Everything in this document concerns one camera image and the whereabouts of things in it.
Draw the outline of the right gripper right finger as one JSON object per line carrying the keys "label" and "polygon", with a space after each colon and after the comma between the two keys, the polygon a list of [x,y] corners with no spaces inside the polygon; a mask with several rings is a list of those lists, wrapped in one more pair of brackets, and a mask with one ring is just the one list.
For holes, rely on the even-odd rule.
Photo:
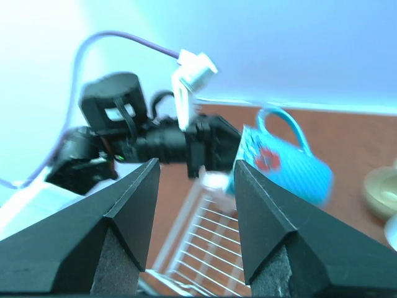
{"label": "right gripper right finger", "polygon": [[244,279],[254,297],[394,297],[396,253],[274,184],[234,171]]}

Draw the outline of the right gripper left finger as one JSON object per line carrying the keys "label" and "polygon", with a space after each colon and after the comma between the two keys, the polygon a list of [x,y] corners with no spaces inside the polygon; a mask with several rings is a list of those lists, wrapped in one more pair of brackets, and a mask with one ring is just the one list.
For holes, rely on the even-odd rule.
{"label": "right gripper left finger", "polygon": [[134,294],[146,268],[157,159],[1,241],[3,294]]}

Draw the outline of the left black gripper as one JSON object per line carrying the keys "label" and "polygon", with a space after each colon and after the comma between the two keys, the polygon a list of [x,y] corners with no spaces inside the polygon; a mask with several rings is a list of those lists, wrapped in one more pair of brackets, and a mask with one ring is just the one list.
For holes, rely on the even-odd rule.
{"label": "left black gripper", "polygon": [[241,133],[220,115],[196,116],[184,132],[187,146],[187,175],[209,171],[230,171],[241,140]]}

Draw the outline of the blue floral mug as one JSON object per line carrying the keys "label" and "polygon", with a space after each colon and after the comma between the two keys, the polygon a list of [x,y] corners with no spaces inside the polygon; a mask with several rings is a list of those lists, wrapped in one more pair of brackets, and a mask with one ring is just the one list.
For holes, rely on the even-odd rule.
{"label": "blue floral mug", "polygon": [[[265,120],[272,114],[290,126],[297,146],[268,131]],[[270,106],[257,113],[256,124],[244,126],[234,160],[244,160],[276,185],[309,203],[326,205],[331,197],[333,172],[312,153],[295,119],[283,109]]]}

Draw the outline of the salmon pink floral mug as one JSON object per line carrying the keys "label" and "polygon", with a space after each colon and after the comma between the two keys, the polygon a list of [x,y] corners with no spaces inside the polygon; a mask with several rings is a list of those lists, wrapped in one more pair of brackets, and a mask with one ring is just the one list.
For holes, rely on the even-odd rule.
{"label": "salmon pink floral mug", "polygon": [[388,244],[397,251],[397,215],[390,217],[384,229],[385,238]]}

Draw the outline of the pale pink faceted mug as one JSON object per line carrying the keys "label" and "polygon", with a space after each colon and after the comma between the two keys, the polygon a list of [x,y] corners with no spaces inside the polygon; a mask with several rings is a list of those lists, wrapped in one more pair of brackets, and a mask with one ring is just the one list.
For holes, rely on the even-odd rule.
{"label": "pale pink faceted mug", "polygon": [[225,214],[236,212],[235,196],[227,192],[229,178],[227,173],[207,171],[204,166],[198,172],[201,187],[213,199],[219,210]]}

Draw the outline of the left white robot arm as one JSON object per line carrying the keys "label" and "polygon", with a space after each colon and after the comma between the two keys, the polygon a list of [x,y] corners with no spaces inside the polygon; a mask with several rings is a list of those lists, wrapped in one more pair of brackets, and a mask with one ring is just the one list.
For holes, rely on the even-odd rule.
{"label": "left white robot arm", "polygon": [[196,115],[186,130],[176,119],[158,118],[157,105],[172,91],[160,91],[146,104],[137,75],[123,72],[88,84],[80,108],[88,125],[71,129],[50,160],[43,183],[18,192],[1,208],[1,227],[47,185],[86,195],[99,182],[117,179],[115,163],[184,163],[187,175],[200,168],[228,172],[241,139],[239,131],[219,115]]}

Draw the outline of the beige ceramic mug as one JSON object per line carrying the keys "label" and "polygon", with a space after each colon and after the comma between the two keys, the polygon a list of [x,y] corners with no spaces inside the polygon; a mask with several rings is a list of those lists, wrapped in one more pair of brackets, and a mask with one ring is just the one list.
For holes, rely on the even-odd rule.
{"label": "beige ceramic mug", "polygon": [[367,207],[382,220],[396,214],[396,168],[392,166],[372,170],[366,175],[363,195]]}

